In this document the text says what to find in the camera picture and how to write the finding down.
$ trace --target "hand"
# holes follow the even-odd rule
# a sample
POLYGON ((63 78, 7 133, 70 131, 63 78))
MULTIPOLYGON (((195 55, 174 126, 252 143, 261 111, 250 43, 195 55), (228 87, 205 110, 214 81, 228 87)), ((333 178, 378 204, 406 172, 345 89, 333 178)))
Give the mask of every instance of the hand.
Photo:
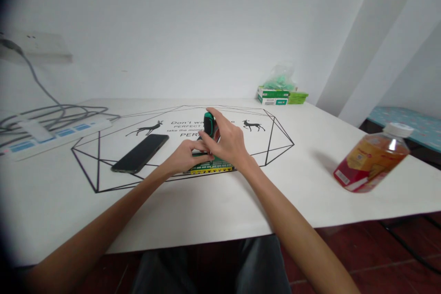
POLYGON ((197 149, 201 152, 209 152, 209 149, 201 140, 184 140, 160 167, 163 167, 166 172, 171 175, 175 175, 190 170, 199 163, 212 161, 214 159, 213 155, 193 157, 193 149, 197 149))
POLYGON ((227 120, 220 111, 214 108, 207 108, 207 111, 214 115, 219 126, 220 142, 215 142, 204 131, 200 131, 199 135, 214 155, 231 163, 241 171, 246 163, 252 159, 245 148, 242 129, 227 120))

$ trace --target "person's left hand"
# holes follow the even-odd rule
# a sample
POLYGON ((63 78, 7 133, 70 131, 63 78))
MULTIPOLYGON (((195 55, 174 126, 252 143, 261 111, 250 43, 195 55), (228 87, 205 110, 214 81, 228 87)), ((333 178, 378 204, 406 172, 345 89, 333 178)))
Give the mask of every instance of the person's left hand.
POLYGON ((202 140, 184 140, 175 152, 160 166, 164 167, 164 170, 171 173, 171 175, 175 175, 190 170, 199 163, 214 160, 214 156, 209 154, 193 157, 193 149, 197 149, 201 152, 209 152, 209 149, 202 140))

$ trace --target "bottle cap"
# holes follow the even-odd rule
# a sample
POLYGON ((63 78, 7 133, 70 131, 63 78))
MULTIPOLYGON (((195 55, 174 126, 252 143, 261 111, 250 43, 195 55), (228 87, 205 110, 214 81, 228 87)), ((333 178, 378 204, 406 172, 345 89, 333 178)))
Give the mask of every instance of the bottle cap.
POLYGON ((383 131, 392 134, 393 136, 407 138, 412 134, 413 127, 401 123, 388 123, 383 131))

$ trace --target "power cable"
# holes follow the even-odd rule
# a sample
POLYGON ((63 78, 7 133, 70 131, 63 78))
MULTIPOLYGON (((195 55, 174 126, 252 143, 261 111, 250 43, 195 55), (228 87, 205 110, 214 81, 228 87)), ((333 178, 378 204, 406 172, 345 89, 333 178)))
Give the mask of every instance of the power cable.
POLYGON ((9 116, 5 119, 0 120, 0 136, 6 136, 6 135, 17 135, 19 137, 11 139, 7 142, 0 143, 0 147, 9 145, 12 142, 16 142, 19 140, 22 140, 24 138, 29 138, 31 135, 29 135, 27 132, 20 130, 21 127, 18 125, 19 122, 22 121, 22 119, 19 119, 23 115, 28 115, 27 119, 40 119, 39 123, 44 126, 48 131, 55 131, 58 129, 61 129, 66 126, 70 126, 75 122, 78 122, 83 119, 87 119, 89 117, 95 116, 95 115, 108 115, 111 116, 109 118, 110 121, 115 121, 119 118, 121 118, 120 115, 107 113, 106 111, 109 110, 107 107, 93 107, 93 106, 79 106, 79 105, 73 105, 73 104, 61 104, 56 98, 50 94, 47 89, 40 83, 38 80, 37 74, 35 73, 34 67, 32 66, 32 63, 28 60, 26 55, 24 54, 23 50, 19 45, 14 43, 11 40, 8 39, 0 39, 0 44, 3 45, 6 48, 9 48, 16 53, 18 53, 26 62, 26 64, 29 66, 29 69, 31 70, 32 77, 34 78, 37 85, 42 89, 42 91, 56 104, 54 106, 47 106, 47 107, 40 107, 32 110, 25 111, 23 113, 19 113, 16 115, 9 116), (66 115, 67 110, 81 110, 80 113, 75 113, 71 115, 66 115), (50 119, 44 119, 45 117, 49 115, 54 115, 58 112, 61 112, 60 115, 54 118, 50 119))

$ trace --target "deer silhouette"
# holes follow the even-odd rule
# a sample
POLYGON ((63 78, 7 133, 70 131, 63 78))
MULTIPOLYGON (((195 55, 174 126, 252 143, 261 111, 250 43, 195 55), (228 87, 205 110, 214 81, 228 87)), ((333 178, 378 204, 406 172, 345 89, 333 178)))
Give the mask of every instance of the deer silhouette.
POLYGON ((149 127, 145 127, 145 128, 138 128, 137 130, 132 131, 132 132, 130 132, 129 134, 132 134, 132 133, 135 133, 135 132, 136 132, 136 135, 138 135, 138 133, 140 133, 141 131, 148 130, 148 132, 147 132, 147 134, 146 134, 146 136, 148 136, 153 130, 155 130, 155 129, 157 129, 158 127, 160 127, 160 126, 162 125, 162 122, 163 122, 163 121, 158 121, 158 123, 157 123, 156 125, 154 125, 154 126, 149 126, 149 127))
POLYGON ((257 123, 248 123, 247 119, 243 121, 243 123, 245 124, 243 127, 249 128, 249 131, 251 132, 251 127, 255 126, 256 128, 258 128, 257 132, 260 131, 260 129, 263 129, 263 126, 261 126, 260 124, 257 123))

